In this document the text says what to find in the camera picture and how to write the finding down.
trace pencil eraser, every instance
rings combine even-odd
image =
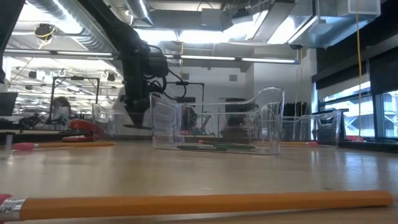
[[[32,142],[21,142],[21,143],[15,143],[12,149],[15,150],[23,150],[23,151],[29,151],[35,148],[35,144]]]
[[[5,201],[5,199],[7,198],[11,198],[11,195],[8,194],[0,194],[0,205],[3,203],[3,201]]]

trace metal ferrule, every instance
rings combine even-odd
[[[25,199],[7,198],[0,204],[0,223],[20,221],[19,214]]]

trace robotic arm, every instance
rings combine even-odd
[[[120,21],[103,1],[78,1],[102,26],[120,53],[118,59],[123,65],[123,83],[126,89],[122,100],[134,127],[141,128],[144,113],[150,106],[149,93],[163,93],[165,90],[165,77],[169,73],[166,58],[160,49],[157,49],[157,53],[151,53],[151,48],[156,47],[141,40],[138,33]],[[163,86],[148,82],[151,78],[163,79]]]

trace wooden table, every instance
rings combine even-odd
[[[151,144],[18,152],[0,161],[15,197],[207,195],[321,190],[398,193],[398,156],[285,147],[279,156],[155,150]],[[245,214],[57,220],[57,223],[397,223],[398,206]],[[54,220],[30,223],[54,223]]]

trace ceiling pipe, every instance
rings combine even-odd
[[[146,0],[126,0],[126,5],[135,19],[140,19],[150,26],[154,23],[149,18],[149,7]]]
[[[73,34],[71,38],[87,50],[96,52],[115,52],[116,49],[108,38],[88,17],[88,13],[76,0],[27,0],[43,13],[50,15],[50,22],[54,23],[66,34]]]

